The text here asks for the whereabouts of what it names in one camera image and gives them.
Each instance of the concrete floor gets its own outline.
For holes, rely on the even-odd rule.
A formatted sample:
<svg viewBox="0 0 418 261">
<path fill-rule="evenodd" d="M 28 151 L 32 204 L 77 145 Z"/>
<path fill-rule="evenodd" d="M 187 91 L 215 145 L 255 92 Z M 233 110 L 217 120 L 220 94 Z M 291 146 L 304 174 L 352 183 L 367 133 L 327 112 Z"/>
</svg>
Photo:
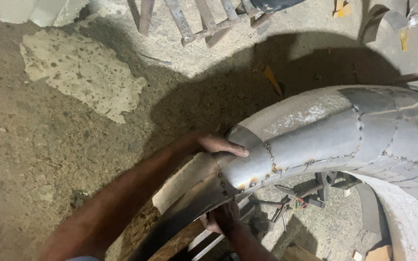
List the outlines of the concrete floor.
<svg viewBox="0 0 418 261">
<path fill-rule="evenodd" d="M 180 3 L 193 31 L 198 31 L 200 18 L 193 1 Z M 216 19 L 224 19 L 220 3 L 208 3 Z M 405 14 L 406 2 L 350 4 L 353 14 L 335 20 L 333 1 L 307 0 L 274 15 L 268 27 L 252 30 L 243 22 L 213 49 L 207 49 L 203 41 L 180 45 L 181 36 L 163 1 L 156 2 L 148 38 L 136 29 L 139 1 L 94 1 L 92 7 L 105 6 L 102 16 L 61 29 L 79 31 L 112 48 L 135 77 L 146 78 L 148 85 L 142 89 L 138 107 L 122 113 L 125 124 L 96 113 L 45 80 L 31 81 L 24 71 L 19 44 L 23 35 L 43 28 L 31 22 L 0 22 L 0 260 L 36 259 L 44 239 L 71 214 L 75 191 L 82 189 L 91 195 L 178 135 L 208 124 L 238 123 L 282 100 L 262 73 L 266 65 L 285 86 L 285 97 L 324 86 L 378 83 L 418 72 L 418 25 L 409 29 L 407 52 L 401 51 L 398 32 L 386 22 L 382 22 L 376 42 L 358 43 L 362 14 L 370 7 L 383 4 Z M 336 209 L 337 216 L 359 212 L 358 202 L 350 201 L 356 195 L 337 201 L 336 206 L 343 206 Z M 359 233 L 357 217 L 352 224 L 346 221 L 345 226 L 337 226 L 343 222 L 336 222 L 336 227 L 323 228 L 313 211 L 295 214 L 290 221 L 307 227 L 317 241 L 309 250 L 319 257 L 333 246 L 327 242 L 329 230 L 337 231 L 336 240 L 330 235 L 333 244 L 338 246 L 341 237 L 350 242 L 343 245 L 343 253 L 352 247 L 362 247 L 365 252 L 371 246 L 373 239 L 368 243 L 366 239 L 369 234 Z M 107 260 L 126 258 L 157 217 L 157 209 L 148 202 L 110 249 Z M 314 229 L 316 225 L 323 229 Z M 341 234 L 345 228 L 350 229 L 346 236 Z M 367 245 L 347 240 L 361 237 Z"/>
</svg>

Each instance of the hand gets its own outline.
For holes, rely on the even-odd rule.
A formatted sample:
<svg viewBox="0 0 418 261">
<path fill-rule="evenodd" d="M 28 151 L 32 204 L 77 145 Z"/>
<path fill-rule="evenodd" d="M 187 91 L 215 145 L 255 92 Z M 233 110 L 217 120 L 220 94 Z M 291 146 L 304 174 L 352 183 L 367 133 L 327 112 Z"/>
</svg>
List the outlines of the hand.
<svg viewBox="0 0 418 261">
<path fill-rule="evenodd" d="M 203 226 L 212 232 L 227 234 L 236 225 L 240 225 L 240 209 L 235 201 L 220 205 L 215 210 L 200 217 Z"/>
<path fill-rule="evenodd" d="M 203 130 L 196 132 L 196 141 L 207 152 L 228 151 L 241 157 L 249 155 L 249 151 L 245 147 Z"/>
</svg>

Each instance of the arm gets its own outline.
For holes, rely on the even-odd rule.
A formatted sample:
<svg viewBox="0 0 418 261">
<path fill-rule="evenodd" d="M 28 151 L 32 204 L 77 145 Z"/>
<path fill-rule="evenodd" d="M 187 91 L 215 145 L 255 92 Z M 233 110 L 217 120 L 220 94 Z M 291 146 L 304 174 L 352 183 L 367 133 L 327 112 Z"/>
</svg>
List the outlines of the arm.
<svg viewBox="0 0 418 261">
<path fill-rule="evenodd" d="M 200 149 L 249 154 L 246 148 L 201 130 L 175 140 L 118 176 L 61 223 L 45 242 L 39 260 L 64 261 L 84 255 L 103 260 L 153 192 L 187 155 Z"/>
<path fill-rule="evenodd" d="M 209 212 L 209 217 L 202 217 L 201 222 L 207 230 L 223 232 L 241 261 L 278 261 L 241 223 L 240 210 L 235 201 Z"/>
</svg>

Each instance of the metal frame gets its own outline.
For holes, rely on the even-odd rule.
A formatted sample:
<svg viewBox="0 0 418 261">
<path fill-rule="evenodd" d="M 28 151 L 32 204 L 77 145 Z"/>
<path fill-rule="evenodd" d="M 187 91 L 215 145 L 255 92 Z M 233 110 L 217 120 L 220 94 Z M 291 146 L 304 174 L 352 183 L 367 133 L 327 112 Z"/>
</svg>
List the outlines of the metal frame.
<svg viewBox="0 0 418 261">
<path fill-rule="evenodd" d="M 139 32 L 144 36 L 148 36 L 149 33 L 149 25 L 151 23 L 154 1 L 155 0 L 143 0 L 141 2 Z M 220 42 L 220 40 L 227 35 L 228 32 L 230 32 L 233 26 L 240 23 L 242 20 L 251 18 L 251 27 L 256 29 L 274 14 L 262 14 L 258 19 L 256 19 L 255 16 L 262 13 L 262 11 L 255 8 L 249 0 L 241 1 L 237 8 L 233 6 L 231 0 L 221 0 L 222 6 L 227 14 L 227 19 L 216 24 L 206 0 L 195 0 L 196 7 L 198 8 L 202 18 L 203 30 L 193 33 L 188 21 L 180 9 L 178 0 L 164 1 L 171 12 L 172 18 L 174 19 L 180 34 L 182 34 L 183 46 L 193 42 L 194 40 L 205 38 L 207 47 L 212 48 Z"/>
</svg>

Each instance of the curved metal tube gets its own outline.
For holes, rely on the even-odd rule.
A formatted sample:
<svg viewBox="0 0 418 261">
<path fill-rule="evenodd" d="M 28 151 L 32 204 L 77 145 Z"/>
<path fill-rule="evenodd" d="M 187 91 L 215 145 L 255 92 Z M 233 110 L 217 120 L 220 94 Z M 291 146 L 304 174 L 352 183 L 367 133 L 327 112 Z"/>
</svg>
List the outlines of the curved metal tube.
<svg viewBox="0 0 418 261">
<path fill-rule="evenodd" d="M 221 173 L 210 175 L 173 204 L 129 260 L 147 260 L 180 229 L 230 197 L 299 174 L 341 170 L 370 175 L 418 199 L 418 90 L 383 86 L 335 90 L 352 106 L 264 142 L 237 125 L 227 139 L 247 146 L 249 156 L 216 155 Z"/>
</svg>

